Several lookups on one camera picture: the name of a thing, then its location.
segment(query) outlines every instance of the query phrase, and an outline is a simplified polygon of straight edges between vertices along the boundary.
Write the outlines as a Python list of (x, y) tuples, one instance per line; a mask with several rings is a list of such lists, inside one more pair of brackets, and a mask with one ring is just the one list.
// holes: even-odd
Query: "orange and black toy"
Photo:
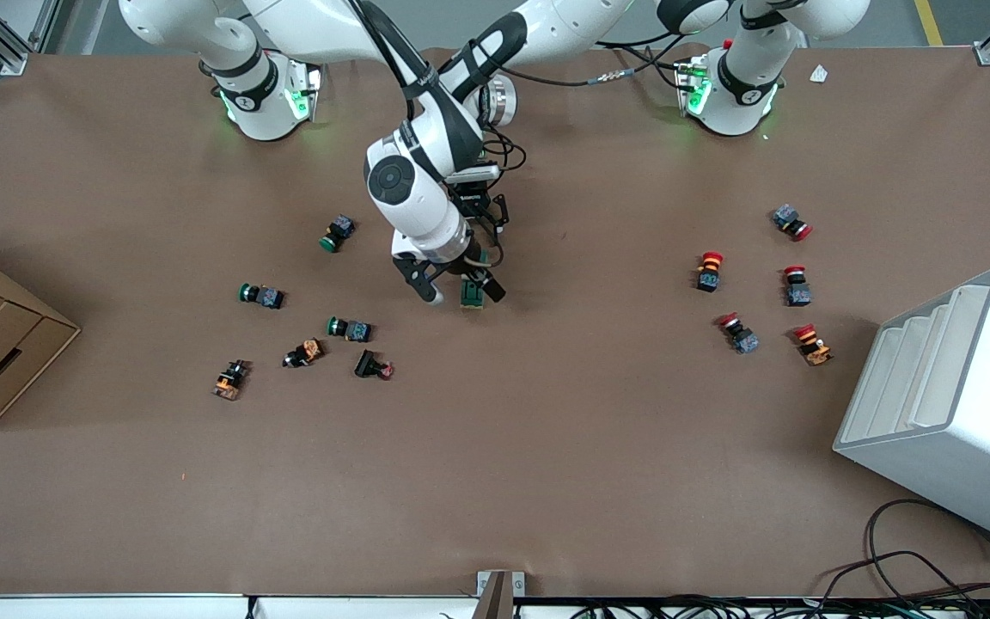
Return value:
[(228, 369), (217, 377), (217, 385), (212, 388), (212, 393), (223, 397), (224, 400), (235, 400), (239, 397), (240, 387), (243, 387), (243, 379), (247, 377), (247, 361), (236, 359), (228, 364)]
[(702, 266), (698, 267), (698, 290), (715, 292), (720, 285), (720, 263), (724, 256), (715, 251), (706, 251), (702, 255)]
[(832, 350), (824, 344), (824, 340), (816, 337), (816, 328), (813, 325), (804, 325), (802, 328), (793, 329), (794, 336), (801, 342), (801, 355), (809, 365), (820, 365), (822, 362), (833, 359)]

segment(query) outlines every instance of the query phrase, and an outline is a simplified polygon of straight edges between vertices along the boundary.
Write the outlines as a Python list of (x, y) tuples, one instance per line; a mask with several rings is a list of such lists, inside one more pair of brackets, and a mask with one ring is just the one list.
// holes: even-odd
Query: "yellow stripe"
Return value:
[(938, 23), (934, 21), (934, 11), (931, 11), (931, 1), (915, 0), (915, 10), (919, 12), (919, 21), (923, 22), (926, 44), (928, 46), (943, 46), (942, 34), (938, 32)]

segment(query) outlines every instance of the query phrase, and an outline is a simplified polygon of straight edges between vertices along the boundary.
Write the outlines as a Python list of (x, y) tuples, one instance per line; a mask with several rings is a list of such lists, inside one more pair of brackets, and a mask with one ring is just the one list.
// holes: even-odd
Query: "robot elbow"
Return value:
[[(793, 4), (781, 0), (775, 4)], [(808, 0), (790, 9), (778, 9), (795, 27), (813, 39), (835, 39), (853, 30), (869, 8), (869, 0)]]

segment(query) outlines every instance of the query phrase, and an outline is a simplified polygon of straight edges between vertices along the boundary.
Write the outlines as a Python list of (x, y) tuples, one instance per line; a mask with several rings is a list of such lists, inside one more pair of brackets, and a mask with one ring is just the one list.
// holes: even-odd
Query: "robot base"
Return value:
[(220, 95), (220, 101), (228, 109), (228, 119), (245, 136), (260, 142), (279, 140), (300, 123), (313, 120), (322, 76), (321, 68), (298, 63), (278, 52), (268, 52), (266, 56), (278, 67), (280, 79), (258, 110), (244, 111), (237, 105), (239, 101), (228, 101)]
[(704, 68), (706, 75), (677, 74), (680, 85), (691, 86), (693, 93), (679, 90), (679, 107), (684, 116), (698, 119), (706, 129), (722, 134), (722, 136), (742, 136), (758, 126), (759, 120), (770, 113), (770, 105), (774, 95), (778, 94), (778, 86), (774, 85), (769, 94), (762, 97), (763, 101), (754, 106), (743, 106), (736, 102), (730, 91), (720, 86), (718, 66), (724, 48), (718, 47), (707, 55), (691, 58), (690, 64)]

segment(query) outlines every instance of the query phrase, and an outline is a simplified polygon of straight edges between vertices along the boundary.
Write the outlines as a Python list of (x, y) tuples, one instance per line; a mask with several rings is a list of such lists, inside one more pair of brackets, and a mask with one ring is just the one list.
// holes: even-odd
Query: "gray circular joint cap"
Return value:
[(374, 200), (397, 205), (412, 195), (415, 164), (405, 156), (386, 156), (369, 172), (369, 193)]

